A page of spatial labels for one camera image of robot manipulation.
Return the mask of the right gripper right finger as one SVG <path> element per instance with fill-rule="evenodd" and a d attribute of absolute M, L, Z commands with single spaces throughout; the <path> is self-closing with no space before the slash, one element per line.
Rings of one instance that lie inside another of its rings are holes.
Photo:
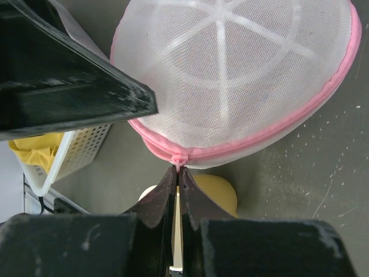
<path fill-rule="evenodd" d="M 232 216 L 199 188 L 187 167 L 179 171 L 179 190 L 183 275 L 219 276 L 216 254 L 227 240 L 221 228 Z"/>

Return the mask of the white pink mesh laundry bag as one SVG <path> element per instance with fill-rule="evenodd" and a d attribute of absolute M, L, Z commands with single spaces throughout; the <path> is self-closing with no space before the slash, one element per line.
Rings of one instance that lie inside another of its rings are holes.
<path fill-rule="evenodd" d="M 283 138 L 338 90 L 362 36 L 351 1 L 130 1 L 113 66 L 155 93 L 129 124 L 158 158 L 208 169 Z"/>

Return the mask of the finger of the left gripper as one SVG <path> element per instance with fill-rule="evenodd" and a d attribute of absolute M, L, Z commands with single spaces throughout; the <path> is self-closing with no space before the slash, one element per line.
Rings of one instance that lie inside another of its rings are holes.
<path fill-rule="evenodd" d="M 155 93 L 112 66 L 59 2 L 1 2 L 1 140 L 155 113 Z"/>

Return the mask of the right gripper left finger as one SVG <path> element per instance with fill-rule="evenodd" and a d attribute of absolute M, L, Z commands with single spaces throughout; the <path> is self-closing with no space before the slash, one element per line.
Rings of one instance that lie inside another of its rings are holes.
<path fill-rule="evenodd" d="M 125 259 L 123 276 L 168 276 L 173 264 L 176 167 L 158 185 L 122 214 Z"/>

